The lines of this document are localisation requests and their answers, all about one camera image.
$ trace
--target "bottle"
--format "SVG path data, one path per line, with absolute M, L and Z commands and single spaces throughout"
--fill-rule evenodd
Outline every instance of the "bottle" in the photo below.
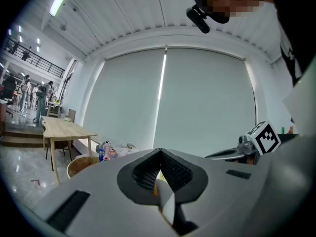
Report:
M 99 162 L 102 162 L 104 160 L 104 151 L 103 149 L 100 149 L 99 152 Z

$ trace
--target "stairs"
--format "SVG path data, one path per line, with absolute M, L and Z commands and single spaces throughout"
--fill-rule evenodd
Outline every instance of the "stairs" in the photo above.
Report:
M 8 128 L 4 131 L 1 144 L 4 147 L 42 148 L 43 132 Z

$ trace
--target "black office chair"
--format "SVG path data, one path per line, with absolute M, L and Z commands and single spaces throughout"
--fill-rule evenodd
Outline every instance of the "black office chair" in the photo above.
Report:
M 15 91 L 16 84 L 15 80 L 12 76 L 8 76 L 5 81 L 3 82 L 3 91 L 1 92 L 0 99 L 7 101 L 6 107 L 8 105 L 12 105 L 13 101 L 10 99 L 13 98 L 13 92 Z M 5 112 L 9 113 L 13 117 L 13 113 L 9 110 L 5 110 Z

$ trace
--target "black metal railing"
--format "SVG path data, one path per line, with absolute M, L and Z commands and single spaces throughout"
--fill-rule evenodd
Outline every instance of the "black metal railing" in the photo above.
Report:
M 34 52 L 28 50 L 26 47 L 24 47 L 21 44 L 18 44 L 18 46 L 15 46 L 17 41 L 14 41 L 11 38 L 6 37 L 2 43 L 2 48 L 5 51 L 8 51 L 11 54 L 16 55 L 17 57 L 21 58 L 22 60 L 31 63 L 32 65 L 45 70 L 46 72 L 55 75 L 59 78 L 62 77 L 63 70 L 62 68 L 56 66 L 55 64 L 45 60 L 44 58 L 38 56 Z

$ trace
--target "wooden board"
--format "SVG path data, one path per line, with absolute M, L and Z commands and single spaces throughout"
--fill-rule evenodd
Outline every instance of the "wooden board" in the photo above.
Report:
M 73 140 L 97 135 L 79 125 L 60 118 L 43 117 L 42 124 L 46 128 L 44 132 L 45 138 Z

